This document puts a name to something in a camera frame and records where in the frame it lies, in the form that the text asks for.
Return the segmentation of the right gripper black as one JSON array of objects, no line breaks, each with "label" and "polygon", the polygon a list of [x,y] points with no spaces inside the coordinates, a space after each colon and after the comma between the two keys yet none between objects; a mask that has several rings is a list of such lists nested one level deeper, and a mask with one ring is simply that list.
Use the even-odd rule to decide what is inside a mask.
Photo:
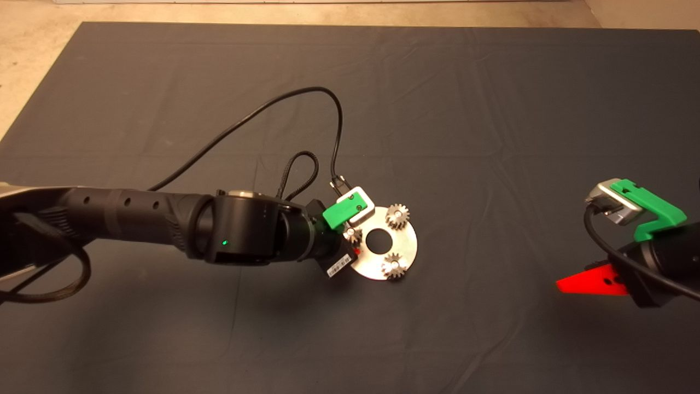
[{"label": "right gripper black", "polygon": [[[648,263],[650,249],[645,244],[628,244],[617,252],[636,263],[658,272],[655,263]],[[629,267],[615,254],[608,252],[609,262],[595,262],[582,272],[557,280],[557,288],[565,294],[596,296],[628,296],[640,308],[660,308],[665,305],[665,292],[656,282],[637,269]]]}]

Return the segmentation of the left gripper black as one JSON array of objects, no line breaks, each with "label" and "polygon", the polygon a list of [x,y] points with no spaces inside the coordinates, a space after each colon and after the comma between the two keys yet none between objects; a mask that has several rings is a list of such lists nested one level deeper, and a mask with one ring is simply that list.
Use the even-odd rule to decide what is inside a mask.
[{"label": "left gripper black", "polygon": [[353,248],[342,229],[331,228],[322,215],[313,216],[313,228],[313,259],[326,277],[332,279],[357,261],[360,249]]}]

